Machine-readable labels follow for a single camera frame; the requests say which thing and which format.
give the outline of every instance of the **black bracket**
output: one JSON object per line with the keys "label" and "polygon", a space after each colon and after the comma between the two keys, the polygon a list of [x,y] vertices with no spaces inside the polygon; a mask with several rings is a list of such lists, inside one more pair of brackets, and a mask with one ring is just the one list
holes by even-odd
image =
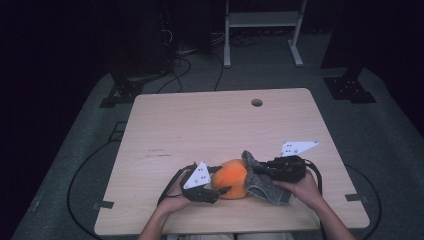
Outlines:
{"label": "black bracket", "polygon": [[362,67],[349,67],[342,77],[326,77],[324,82],[334,100],[350,100],[352,103],[376,103],[370,92],[358,81]]}
{"label": "black bracket", "polygon": [[100,108],[113,108],[116,104],[134,103],[135,98],[143,91],[144,84],[163,77],[166,73],[150,76],[128,76],[124,72],[111,72],[115,84],[109,92],[108,97],[103,98]]}

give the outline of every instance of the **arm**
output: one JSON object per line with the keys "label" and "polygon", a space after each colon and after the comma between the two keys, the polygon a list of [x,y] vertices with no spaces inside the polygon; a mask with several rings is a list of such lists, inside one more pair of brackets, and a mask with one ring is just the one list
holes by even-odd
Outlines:
{"label": "arm", "polygon": [[292,192],[296,198],[305,203],[318,215],[328,239],[355,239],[352,233],[346,228],[340,218],[319,193],[314,177],[310,171],[307,171],[305,178],[300,180],[298,183],[280,181],[273,181],[273,183]]}
{"label": "arm", "polygon": [[[174,183],[168,192],[169,196],[181,194],[180,181],[184,174]],[[190,200],[181,196],[165,198],[155,209],[138,240],[160,239],[163,227],[168,217],[175,211],[181,210],[190,204]]]}

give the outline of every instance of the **table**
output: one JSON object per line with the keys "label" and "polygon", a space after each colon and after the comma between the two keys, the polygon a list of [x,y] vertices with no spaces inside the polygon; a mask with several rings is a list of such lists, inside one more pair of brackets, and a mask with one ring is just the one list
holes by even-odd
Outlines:
{"label": "table", "polygon": [[[284,141],[317,140],[302,154],[323,176],[324,198],[348,228],[365,228],[369,218],[307,89],[141,95],[134,102],[106,189],[95,232],[138,234],[178,169],[209,166],[250,151],[259,161],[280,155]],[[318,229],[315,213],[296,198],[275,206],[253,196],[193,203],[170,216],[164,233],[231,233]]]}

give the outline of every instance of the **gray glove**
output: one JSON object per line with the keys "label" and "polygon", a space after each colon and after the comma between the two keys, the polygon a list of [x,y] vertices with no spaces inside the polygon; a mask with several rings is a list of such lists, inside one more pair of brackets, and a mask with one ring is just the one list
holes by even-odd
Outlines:
{"label": "gray glove", "polygon": [[280,188],[272,183],[271,177],[262,174],[256,174],[252,170],[252,166],[260,165],[260,163],[248,151],[244,151],[241,155],[246,169],[247,176],[245,180],[246,190],[261,199],[268,200],[275,205],[287,205],[291,196],[291,192]]}

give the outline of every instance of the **gray carpet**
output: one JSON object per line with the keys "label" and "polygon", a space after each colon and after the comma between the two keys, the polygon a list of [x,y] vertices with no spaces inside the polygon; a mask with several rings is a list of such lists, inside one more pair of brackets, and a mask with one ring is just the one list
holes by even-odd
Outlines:
{"label": "gray carpet", "polygon": [[[366,229],[353,230],[354,234],[362,239],[378,224],[369,239],[421,239],[424,236],[423,138],[391,98],[382,80],[366,69],[359,81],[377,103],[333,100],[323,78],[340,76],[345,69],[320,69],[329,35],[300,36],[298,48],[305,64],[302,68],[294,65],[288,38],[263,37],[257,45],[233,47],[232,67],[223,70],[217,90],[308,88],[343,161],[360,171],[348,167],[357,191],[363,196],[371,224]],[[222,47],[216,47],[214,52],[223,57]],[[221,72],[217,56],[197,53],[185,59],[191,63],[191,69],[180,77],[182,91],[213,91]],[[187,62],[175,61],[175,74],[183,73],[187,67]],[[173,78],[170,74],[146,84],[143,94],[155,94]],[[98,214],[96,203],[103,199],[119,148],[119,142],[104,144],[117,122],[127,121],[131,111],[131,104],[99,108],[112,85],[110,75],[106,75],[93,89],[13,239],[93,239],[72,220],[67,209],[67,193],[74,173],[87,160],[75,178],[69,201],[75,218],[92,232]],[[161,93],[179,91],[180,86],[174,81]],[[123,129],[124,125],[118,125],[118,130]],[[361,173],[381,198],[381,220],[377,195]],[[294,237],[321,239],[321,234],[296,232]],[[135,236],[103,238],[135,239]]]}

